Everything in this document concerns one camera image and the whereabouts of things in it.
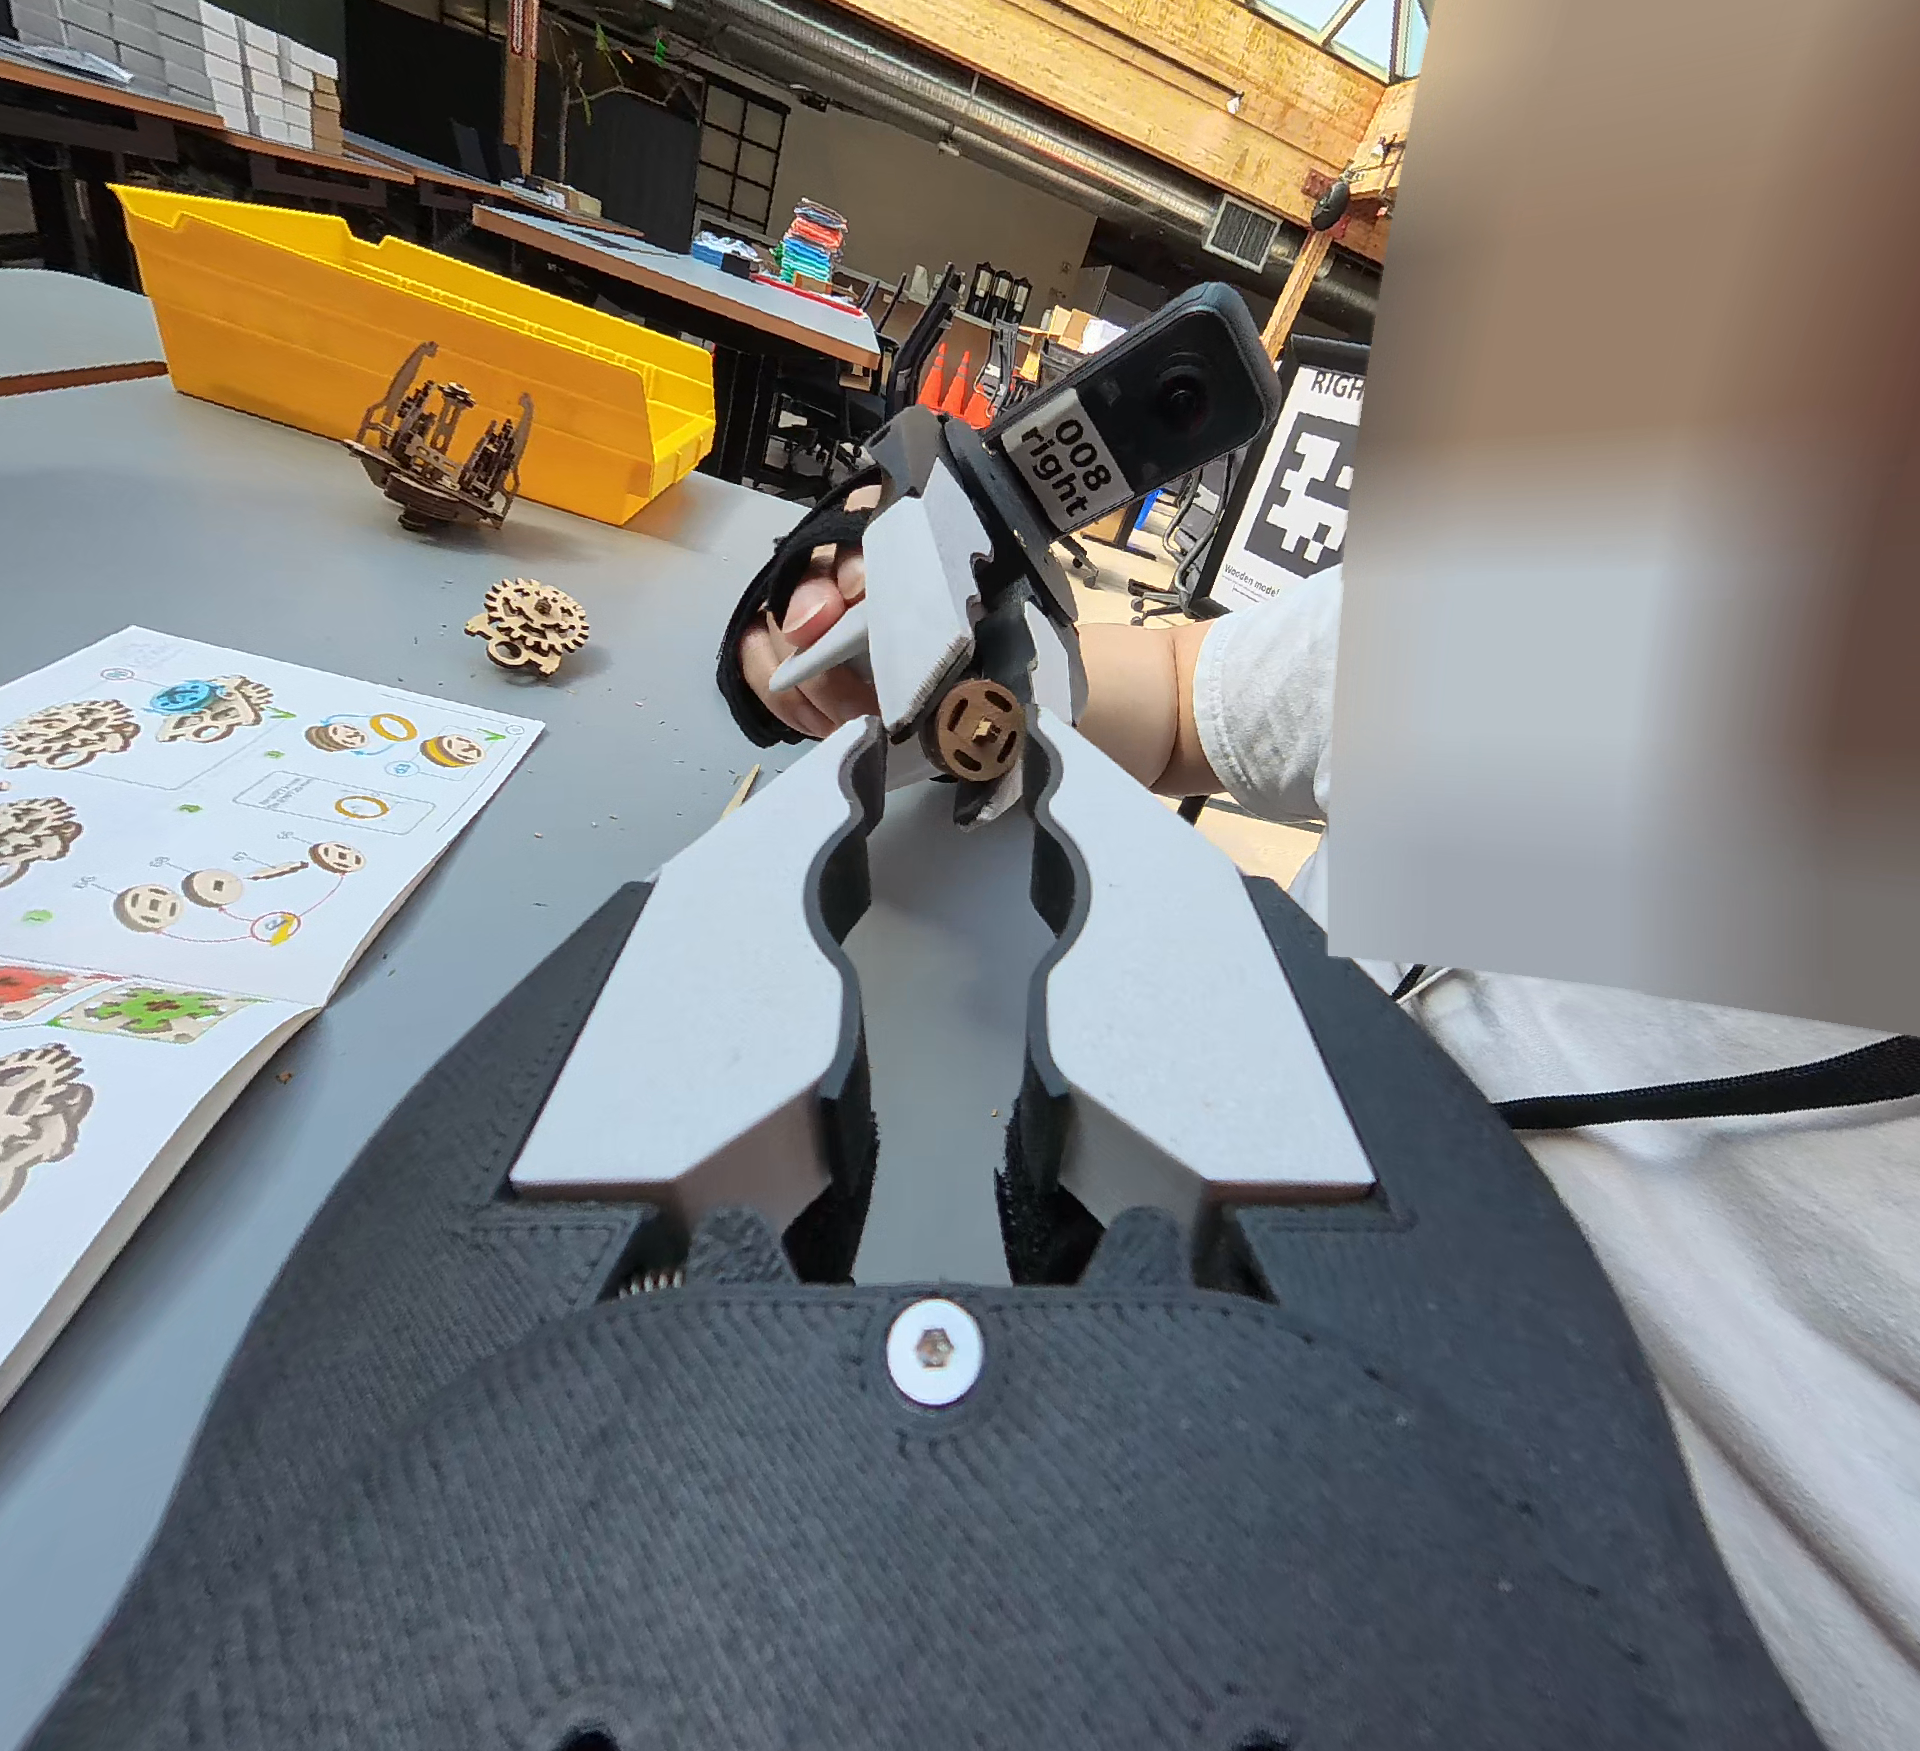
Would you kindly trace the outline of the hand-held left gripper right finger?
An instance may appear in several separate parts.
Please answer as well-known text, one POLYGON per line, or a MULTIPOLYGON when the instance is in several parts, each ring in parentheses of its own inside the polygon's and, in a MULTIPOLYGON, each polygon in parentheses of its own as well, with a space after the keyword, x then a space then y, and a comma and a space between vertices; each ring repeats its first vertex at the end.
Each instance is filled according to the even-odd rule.
POLYGON ((1233 856, 1058 716, 1029 741, 1029 807, 1053 931, 1029 997, 1029 1281, 1076 1281, 1132 1205, 1207 1231, 1221 1205, 1373 1197, 1233 856))

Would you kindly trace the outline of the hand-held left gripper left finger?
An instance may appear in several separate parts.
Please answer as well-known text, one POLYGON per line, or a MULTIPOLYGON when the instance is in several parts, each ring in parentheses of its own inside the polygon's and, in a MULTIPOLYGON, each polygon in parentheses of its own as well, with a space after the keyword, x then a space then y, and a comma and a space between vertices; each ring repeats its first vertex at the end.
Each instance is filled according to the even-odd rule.
POLYGON ((858 971, 884 729, 851 717, 662 865, 517 1162, 524 1197, 756 1205, 801 1281, 851 1281, 880 1121, 858 971))

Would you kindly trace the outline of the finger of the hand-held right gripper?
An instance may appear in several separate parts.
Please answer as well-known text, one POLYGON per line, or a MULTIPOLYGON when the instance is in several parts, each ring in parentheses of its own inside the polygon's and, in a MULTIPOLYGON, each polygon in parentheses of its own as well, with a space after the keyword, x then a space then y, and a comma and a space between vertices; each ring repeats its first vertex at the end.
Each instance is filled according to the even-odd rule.
MULTIPOLYGON (((1090 700, 1083 650, 1075 626, 1075 584, 1058 559, 1044 559, 1039 576, 998 583, 991 559, 967 559, 978 596, 978 643, 961 678, 998 678, 1029 710, 1029 734, 1039 710, 1076 717, 1090 700)), ((953 788, 953 825, 988 825, 1024 799, 1024 766, 991 788, 953 788)))
POLYGON ((866 668, 880 717, 904 741, 938 683, 978 654, 983 583, 991 530, 944 460, 934 413, 904 413, 873 438, 886 473, 884 504, 861 530, 866 565, 866 668))

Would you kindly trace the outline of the round wooden disc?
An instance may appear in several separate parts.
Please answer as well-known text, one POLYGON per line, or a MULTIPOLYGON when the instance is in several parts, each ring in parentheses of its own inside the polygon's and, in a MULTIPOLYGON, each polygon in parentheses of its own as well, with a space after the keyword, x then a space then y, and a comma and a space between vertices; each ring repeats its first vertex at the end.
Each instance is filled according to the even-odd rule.
POLYGON ((998 678, 961 678, 924 717, 924 754, 967 788, 1007 781, 1029 744, 1029 710, 998 678))

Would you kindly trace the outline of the person's right forearm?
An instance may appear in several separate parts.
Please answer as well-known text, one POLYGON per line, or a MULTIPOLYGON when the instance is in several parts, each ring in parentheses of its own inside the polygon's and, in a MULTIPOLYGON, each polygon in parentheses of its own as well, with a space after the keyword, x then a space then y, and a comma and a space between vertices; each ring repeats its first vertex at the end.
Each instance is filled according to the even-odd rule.
POLYGON ((1215 798, 1197 734, 1197 660, 1215 624, 1186 626, 1083 626, 1090 702, 1076 734, 1095 741, 1121 772, 1132 772, 1153 798, 1215 798))

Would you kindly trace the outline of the dark wooden model assembly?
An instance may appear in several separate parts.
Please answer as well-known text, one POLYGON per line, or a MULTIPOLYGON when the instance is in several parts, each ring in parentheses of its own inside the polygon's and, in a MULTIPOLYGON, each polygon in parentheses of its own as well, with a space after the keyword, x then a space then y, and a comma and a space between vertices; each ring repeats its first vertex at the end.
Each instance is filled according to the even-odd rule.
POLYGON ((358 460, 366 477, 401 511, 401 530, 502 530, 517 491, 517 460, 532 434, 532 395, 517 395, 517 417, 489 422, 469 460, 456 460, 456 426, 479 400, 456 383, 419 383, 419 365, 430 354, 437 347, 412 349, 390 389, 366 404, 343 446, 358 460))

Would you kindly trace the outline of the person's right hand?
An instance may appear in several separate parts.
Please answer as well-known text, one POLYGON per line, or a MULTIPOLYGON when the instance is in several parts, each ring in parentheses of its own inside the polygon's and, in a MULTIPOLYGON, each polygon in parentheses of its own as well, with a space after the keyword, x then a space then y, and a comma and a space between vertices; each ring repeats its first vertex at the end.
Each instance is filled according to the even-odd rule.
POLYGON ((830 626, 861 607, 866 571, 858 547, 820 547, 782 609, 761 609, 740 637, 740 672, 761 710, 791 734, 820 741, 848 717, 880 716, 873 678, 858 662, 829 668, 801 688, 776 693, 785 660, 812 654, 830 626))

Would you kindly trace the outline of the black white marker sign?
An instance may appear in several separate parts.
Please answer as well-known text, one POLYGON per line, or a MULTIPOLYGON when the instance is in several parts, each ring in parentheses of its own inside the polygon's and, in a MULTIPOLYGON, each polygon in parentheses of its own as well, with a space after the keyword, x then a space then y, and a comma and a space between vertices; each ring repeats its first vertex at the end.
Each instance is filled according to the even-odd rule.
POLYGON ((1290 339, 1286 413, 1238 469, 1192 609, 1221 617, 1334 571, 1350 530, 1373 347, 1290 339))

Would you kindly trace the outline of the grey background table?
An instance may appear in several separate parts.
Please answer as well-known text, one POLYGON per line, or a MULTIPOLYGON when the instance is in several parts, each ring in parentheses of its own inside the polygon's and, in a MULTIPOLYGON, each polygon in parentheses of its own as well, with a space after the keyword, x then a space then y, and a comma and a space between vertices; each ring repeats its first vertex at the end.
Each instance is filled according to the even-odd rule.
POLYGON ((594 220, 577 227, 553 216, 474 206, 474 227, 510 239, 531 253, 582 264, 641 293, 688 304, 700 314, 714 314, 720 322, 756 328, 766 339, 801 347, 812 354, 830 354, 848 370, 880 370, 884 361, 880 328, 866 314, 797 293, 785 285, 736 280, 701 255, 659 253, 641 239, 627 239, 594 220))

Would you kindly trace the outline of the wooden gear assembly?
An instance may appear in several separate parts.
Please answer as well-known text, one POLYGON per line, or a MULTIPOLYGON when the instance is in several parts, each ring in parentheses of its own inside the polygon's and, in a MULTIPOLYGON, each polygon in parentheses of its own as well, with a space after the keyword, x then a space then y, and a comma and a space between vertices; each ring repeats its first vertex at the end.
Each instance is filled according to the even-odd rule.
POLYGON ((484 609, 469 617, 469 637, 484 637, 499 668, 553 678, 589 643, 589 617, 560 584, 499 583, 484 589, 484 609))

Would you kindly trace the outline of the yellow plastic storage bin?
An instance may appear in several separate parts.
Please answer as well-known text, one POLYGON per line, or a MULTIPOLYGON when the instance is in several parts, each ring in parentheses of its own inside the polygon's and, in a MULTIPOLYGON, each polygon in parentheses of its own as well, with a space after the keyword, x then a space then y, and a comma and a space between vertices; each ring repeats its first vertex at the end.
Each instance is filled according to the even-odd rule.
POLYGON ((401 361, 456 383, 484 417, 532 400, 517 491, 627 522, 714 446, 714 361, 341 216, 111 183, 169 383, 260 422, 343 444, 401 361))

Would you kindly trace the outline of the white instruction booklet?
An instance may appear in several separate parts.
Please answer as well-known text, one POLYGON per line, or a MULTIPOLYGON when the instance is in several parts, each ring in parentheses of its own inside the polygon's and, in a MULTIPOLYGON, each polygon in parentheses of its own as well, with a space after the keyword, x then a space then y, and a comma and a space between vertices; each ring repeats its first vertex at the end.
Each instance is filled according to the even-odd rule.
POLYGON ((0 693, 0 1395, 539 717, 111 632, 0 693))

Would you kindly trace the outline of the stack of grey boxes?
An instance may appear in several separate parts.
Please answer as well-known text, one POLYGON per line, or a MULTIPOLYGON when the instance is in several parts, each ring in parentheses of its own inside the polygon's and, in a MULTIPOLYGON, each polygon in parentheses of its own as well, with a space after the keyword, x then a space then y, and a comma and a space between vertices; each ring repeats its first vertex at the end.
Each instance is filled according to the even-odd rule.
POLYGON ((260 143, 343 156, 341 64, 212 0, 5 0, 5 50, 260 143))

